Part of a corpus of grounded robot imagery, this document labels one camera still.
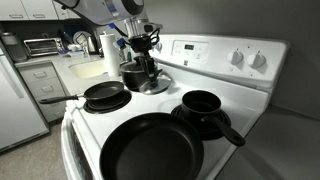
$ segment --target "control panel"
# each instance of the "control panel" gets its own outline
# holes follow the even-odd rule
[[[160,35],[160,44],[150,51],[160,63],[264,89],[274,86],[289,48],[280,40],[209,35]]]

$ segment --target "paper towel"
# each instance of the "paper towel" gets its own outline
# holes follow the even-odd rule
[[[105,66],[108,71],[109,76],[119,76],[120,75],[120,57],[118,50],[113,46],[116,41],[116,36],[114,34],[104,34],[100,35]]]

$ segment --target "oven door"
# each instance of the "oven door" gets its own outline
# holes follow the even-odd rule
[[[91,180],[92,171],[72,125],[72,116],[66,111],[61,126],[61,150],[69,180]]]

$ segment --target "countertop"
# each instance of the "countertop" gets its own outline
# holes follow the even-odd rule
[[[109,77],[107,74],[95,76],[92,78],[81,79],[76,77],[69,69],[70,66],[82,63],[88,63],[98,60],[104,60],[98,55],[86,55],[84,58],[60,57],[59,55],[32,58],[26,62],[16,63],[17,68],[28,67],[44,63],[52,63],[64,86],[67,95],[81,94],[89,87],[105,81],[121,81],[119,77]]]

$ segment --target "upper cabinet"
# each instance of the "upper cabinet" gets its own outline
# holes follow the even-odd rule
[[[1,0],[0,20],[21,21],[28,19],[27,12],[25,11],[20,0]]]
[[[64,20],[64,19],[79,19],[80,17],[72,12],[71,10],[63,10],[62,9],[62,5],[57,3],[57,2],[53,2],[55,8],[56,8],[56,11],[57,11],[57,14],[58,14],[58,18],[60,20]]]
[[[30,20],[58,19],[52,0],[21,0],[21,2]]]
[[[52,0],[0,0],[0,21],[79,19]]]

